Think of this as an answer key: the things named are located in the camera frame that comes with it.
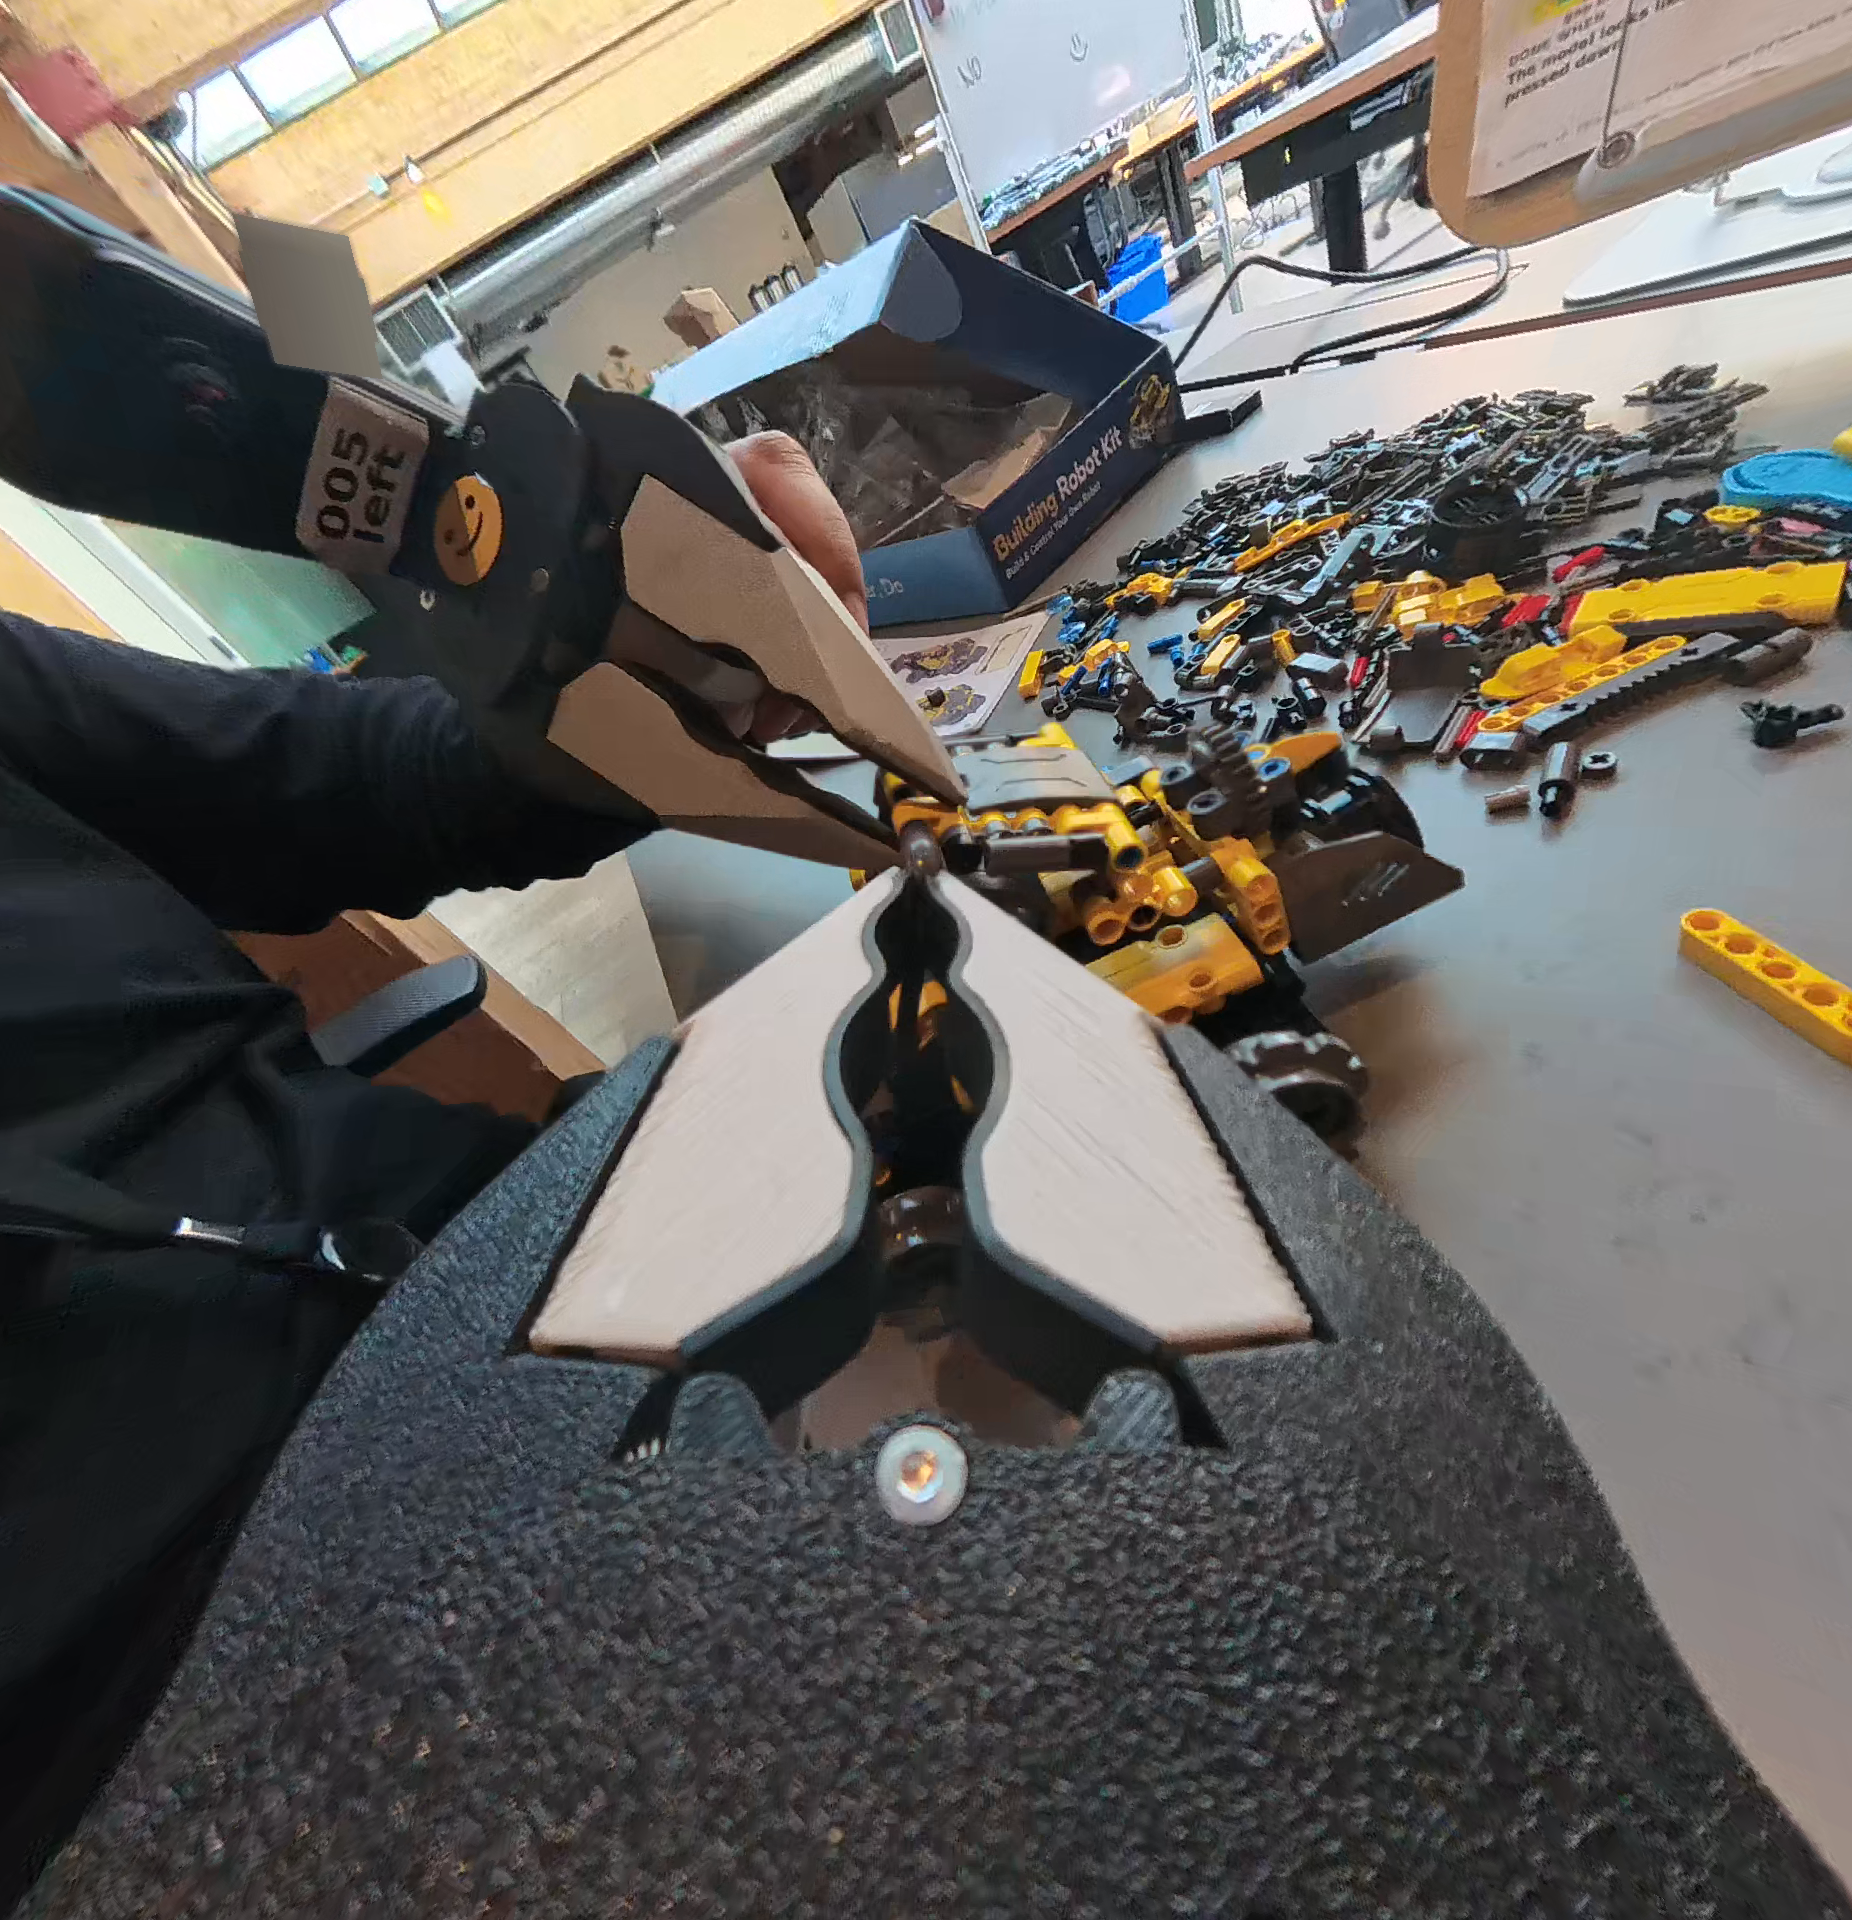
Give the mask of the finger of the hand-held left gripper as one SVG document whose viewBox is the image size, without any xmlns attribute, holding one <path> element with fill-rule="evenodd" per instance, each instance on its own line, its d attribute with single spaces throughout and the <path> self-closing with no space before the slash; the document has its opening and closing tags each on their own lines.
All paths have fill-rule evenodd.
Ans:
<svg viewBox="0 0 1852 1920">
<path fill-rule="evenodd" d="M 639 478 L 622 521 L 623 603 L 610 660 L 700 708 L 782 697 L 915 790 L 964 798 L 948 749 L 822 575 L 770 535 L 747 494 L 746 528 L 664 478 Z"/>
<path fill-rule="evenodd" d="M 892 831 L 741 742 L 690 695 L 596 663 L 550 711 L 548 744 L 664 828 L 822 867 L 898 867 Z"/>
</svg>

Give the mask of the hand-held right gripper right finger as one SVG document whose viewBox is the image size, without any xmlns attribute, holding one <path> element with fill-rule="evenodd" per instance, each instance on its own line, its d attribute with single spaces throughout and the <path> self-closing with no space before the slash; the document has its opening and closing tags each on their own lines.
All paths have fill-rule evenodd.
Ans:
<svg viewBox="0 0 1852 1920">
<path fill-rule="evenodd" d="M 1127 1369 L 1314 1338 L 1169 1051 L 1177 1032 L 941 881 L 948 1011 L 985 1065 L 962 1153 L 977 1342 L 1055 1403 Z"/>
</svg>

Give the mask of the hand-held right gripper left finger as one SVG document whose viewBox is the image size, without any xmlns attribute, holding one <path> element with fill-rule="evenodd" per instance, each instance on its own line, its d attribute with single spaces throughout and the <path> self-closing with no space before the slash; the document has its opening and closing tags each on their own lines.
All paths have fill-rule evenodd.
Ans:
<svg viewBox="0 0 1852 1920">
<path fill-rule="evenodd" d="M 885 873 L 678 1029 L 528 1325 L 528 1352 L 794 1403 L 867 1341 L 870 1149 L 840 1068 L 880 1009 Z"/>
</svg>

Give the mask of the yellow toy vehicle model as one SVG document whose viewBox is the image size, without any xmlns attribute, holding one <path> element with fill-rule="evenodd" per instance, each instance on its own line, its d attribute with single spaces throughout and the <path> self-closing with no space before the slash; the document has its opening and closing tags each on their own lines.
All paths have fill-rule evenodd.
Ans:
<svg viewBox="0 0 1852 1920">
<path fill-rule="evenodd" d="M 953 761 L 959 806 L 880 771 L 880 824 L 929 837 L 953 880 L 1141 1011 L 1201 1032 L 1328 1144 L 1356 1137 L 1368 1073 L 1309 1009 L 1303 969 L 1465 883 L 1392 780 L 1333 730 L 1262 738 L 1225 718 L 1122 763 L 1060 722 Z"/>
</svg>

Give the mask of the person's left forearm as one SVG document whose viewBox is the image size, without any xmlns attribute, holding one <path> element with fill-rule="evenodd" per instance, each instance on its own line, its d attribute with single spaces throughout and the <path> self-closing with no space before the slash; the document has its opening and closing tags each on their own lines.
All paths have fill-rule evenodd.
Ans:
<svg viewBox="0 0 1852 1920">
<path fill-rule="evenodd" d="M 226 931 L 416 916 L 650 834 L 533 792 L 433 678 L 224 669 L 2 611 L 0 771 Z"/>
</svg>

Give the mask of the grey desk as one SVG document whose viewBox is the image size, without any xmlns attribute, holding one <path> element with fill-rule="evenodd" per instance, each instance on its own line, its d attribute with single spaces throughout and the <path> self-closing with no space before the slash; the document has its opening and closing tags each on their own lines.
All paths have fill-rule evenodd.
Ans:
<svg viewBox="0 0 1852 1920">
<path fill-rule="evenodd" d="M 1608 736 L 1561 824 L 1386 773 L 1451 899 L 1311 975 L 1372 1073 L 1357 1167 L 1542 1379 L 1710 1703 L 1852 1892 L 1852 1068 L 1679 956 L 1710 905 L 1852 986 L 1852 635 Z"/>
</svg>

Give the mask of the person's left hand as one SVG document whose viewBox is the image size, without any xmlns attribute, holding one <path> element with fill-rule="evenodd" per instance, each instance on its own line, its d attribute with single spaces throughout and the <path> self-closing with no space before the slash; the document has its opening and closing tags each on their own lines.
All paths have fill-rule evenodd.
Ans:
<svg viewBox="0 0 1852 1920">
<path fill-rule="evenodd" d="M 758 511 L 829 585 L 842 609 L 867 633 L 868 598 L 853 528 L 814 459 L 776 430 L 749 435 L 726 447 Z"/>
</svg>

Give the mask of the instruction booklet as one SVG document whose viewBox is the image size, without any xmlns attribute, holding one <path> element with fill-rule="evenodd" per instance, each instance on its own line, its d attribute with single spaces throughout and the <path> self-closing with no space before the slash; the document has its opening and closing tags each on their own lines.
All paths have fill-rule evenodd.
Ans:
<svg viewBox="0 0 1852 1920">
<path fill-rule="evenodd" d="M 1055 631 L 1047 609 L 943 633 L 873 636 L 896 682 L 946 744 L 979 738 L 1001 708 L 1023 698 L 1023 675 Z"/>
</svg>

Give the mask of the clear plastic bag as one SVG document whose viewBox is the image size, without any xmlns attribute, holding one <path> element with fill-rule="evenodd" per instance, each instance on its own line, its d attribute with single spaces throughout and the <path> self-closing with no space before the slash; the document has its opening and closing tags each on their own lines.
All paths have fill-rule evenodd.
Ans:
<svg viewBox="0 0 1852 1920">
<path fill-rule="evenodd" d="M 833 494 L 859 551 L 974 524 L 1082 408 L 1007 381 L 924 384 L 805 364 L 696 409 L 721 443 L 794 439 Z"/>
</svg>

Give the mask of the dark blue kit box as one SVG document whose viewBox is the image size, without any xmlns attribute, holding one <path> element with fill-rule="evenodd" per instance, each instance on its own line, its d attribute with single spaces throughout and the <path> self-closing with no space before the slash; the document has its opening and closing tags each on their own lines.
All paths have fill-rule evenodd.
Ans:
<svg viewBox="0 0 1852 1920">
<path fill-rule="evenodd" d="M 859 551 L 876 631 L 1028 602 L 1153 477 L 1184 414 L 1162 339 L 924 222 L 675 362 L 650 395 L 696 420 L 706 403 L 805 364 L 915 384 L 1012 381 L 1082 408 L 974 524 Z"/>
</svg>

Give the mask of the pile of mixed coloured pieces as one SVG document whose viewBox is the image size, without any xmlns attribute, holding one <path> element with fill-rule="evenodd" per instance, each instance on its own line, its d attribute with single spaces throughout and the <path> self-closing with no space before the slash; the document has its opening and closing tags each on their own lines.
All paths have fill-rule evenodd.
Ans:
<svg viewBox="0 0 1852 1920">
<path fill-rule="evenodd" d="M 1023 704 L 1054 722 L 1082 709 L 1112 714 L 1119 741 L 1158 747 L 1196 720 L 1256 716 L 1263 738 L 1336 722 L 1357 742 L 1378 709 L 1386 650 L 1431 624 L 1482 645 L 1474 687 L 1431 751 L 1447 761 L 1458 758 L 1485 711 L 1561 691 L 1658 636 L 1710 635 L 1569 635 L 1569 611 L 1585 591 L 1686 571 L 1848 560 L 1849 548 L 1852 531 L 1726 506 L 1710 492 L 1672 496 L 1647 527 L 1572 551 L 1529 548 L 1502 577 L 1439 577 L 1410 565 L 1416 540 L 1384 527 L 1346 531 L 1338 516 L 1268 528 L 1209 572 L 1191 566 L 1194 540 L 1159 540 L 1127 558 L 1112 585 L 1055 598 L 1055 631 L 1025 666 Z M 1848 626 L 1840 609 L 1811 628 L 1773 615 L 1729 622 L 1726 633 L 1803 628 L 1811 640 L 1738 660 L 1717 678 L 1782 678 L 1815 636 L 1837 626 Z"/>
</svg>

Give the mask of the grey curved panel piece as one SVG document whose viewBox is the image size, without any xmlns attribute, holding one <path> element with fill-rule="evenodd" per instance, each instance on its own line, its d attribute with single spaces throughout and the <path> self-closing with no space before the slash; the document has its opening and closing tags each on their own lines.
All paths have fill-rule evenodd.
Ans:
<svg viewBox="0 0 1852 1920">
<path fill-rule="evenodd" d="M 1368 755 L 1431 754 L 1464 708 L 1482 666 L 1476 640 L 1424 624 L 1386 650 L 1378 709 L 1361 728 Z"/>
</svg>

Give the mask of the grey pin connector piece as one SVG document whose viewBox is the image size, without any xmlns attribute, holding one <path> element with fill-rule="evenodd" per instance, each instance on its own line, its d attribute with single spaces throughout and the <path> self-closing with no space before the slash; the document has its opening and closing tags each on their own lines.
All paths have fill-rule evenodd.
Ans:
<svg viewBox="0 0 1852 1920">
<path fill-rule="evenodd" d="M 1588 751 L 1578 741 L 1561 741 L 1548 749 L 1532 780 L 1518 780 L 1488 794 L 1483 814 L 1490 819 L 1532 814 L 1543 824 L 1559 824 L 1572 814 L 1588 783 L 1602 785 L 1613 780 L 1615 773 L 1615 754 Z"/>
</svg>

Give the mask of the short yellow holed beam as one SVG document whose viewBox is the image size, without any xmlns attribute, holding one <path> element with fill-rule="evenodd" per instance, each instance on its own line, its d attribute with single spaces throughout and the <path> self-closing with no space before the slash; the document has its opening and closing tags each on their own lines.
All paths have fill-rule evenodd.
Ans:
<svg viewBox="0 0 1852 1920">
<path fill-rule="evenodd" d="M 1839 979 L 1717 908 L 1682 914 L 1679 954 L 1739 1001 L 1852 1066 L 1852 987 Z"/>
</svg>

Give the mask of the grey gear rack beam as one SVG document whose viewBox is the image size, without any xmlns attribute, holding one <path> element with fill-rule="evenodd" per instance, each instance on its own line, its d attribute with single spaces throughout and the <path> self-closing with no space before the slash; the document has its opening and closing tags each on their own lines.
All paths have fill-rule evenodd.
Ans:
<svg viewBox="0 0 1852 1920">
<path fill-rule="evenodd" d="M 1710 633 L 1701 636 L 1658 636 L 1605 666 L 1591 668 L 1561 691 L 1536 695 L 1482 716 L 1459 747 L 1471 771 L 1505 771 L 1598 728 L 1612 726 L 1634 708 L 1650 705 L 1686 685 L 1717 678 L 1725 668 L 1779 641 L 1811 640 L 1803 628 L 1763 633 Z"/>
</svg>

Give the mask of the black wheel rim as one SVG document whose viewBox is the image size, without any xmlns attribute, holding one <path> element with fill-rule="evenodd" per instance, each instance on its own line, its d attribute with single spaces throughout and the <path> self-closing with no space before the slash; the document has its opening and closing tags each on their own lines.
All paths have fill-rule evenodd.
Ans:
<svg viewBox="0 0 1852 1920">
<path fill-rule="evenodd" d="M 1422 566 L 1439 577 L 1503 575 L 1532 548 L 1527 494 L 1502 478 L 1458 478 L 1428 497 Z"/>
</svg>

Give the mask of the wooden instruction board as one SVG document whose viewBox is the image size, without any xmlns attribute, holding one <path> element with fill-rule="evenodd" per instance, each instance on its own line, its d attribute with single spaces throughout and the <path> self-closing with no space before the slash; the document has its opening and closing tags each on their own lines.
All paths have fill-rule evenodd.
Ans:
<svg viewBox="0 0 1852 1920">
<path fill-rule="evenodd" d="M 1522 246 L 1852 124 L 1852 3 L 1443 3 L 1428 183 Z"/>
</svg>

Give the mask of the yellow rectangular panel piece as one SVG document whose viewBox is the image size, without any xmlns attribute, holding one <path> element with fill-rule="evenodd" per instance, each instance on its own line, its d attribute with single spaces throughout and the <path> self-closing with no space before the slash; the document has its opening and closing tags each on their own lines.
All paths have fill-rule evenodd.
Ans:
<svg viewBox="0 0 1852 1920">
<path fill-rule="evenodd" d="M 1784 626 L 1826 626 L 1840 609 L 1845 575 L 1845 560 L 1782 560 L 1630 580 L 1578 594 L 1565 631 L 1725 633 L 1729 622 L 1768 615 Z"/>
</svg>

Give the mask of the blue brick separator tool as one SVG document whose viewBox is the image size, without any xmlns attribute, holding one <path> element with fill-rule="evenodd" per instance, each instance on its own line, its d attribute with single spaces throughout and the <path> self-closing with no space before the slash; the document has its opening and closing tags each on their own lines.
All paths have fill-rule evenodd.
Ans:
<svg viewBox="0 0 1852 1920">
<path fill-rule="evenodd" d="M 1721 473 L 1717 501 L 1852 531 L 1852 463 L 1823 447 L 1760 452 Z"/>
</svg>

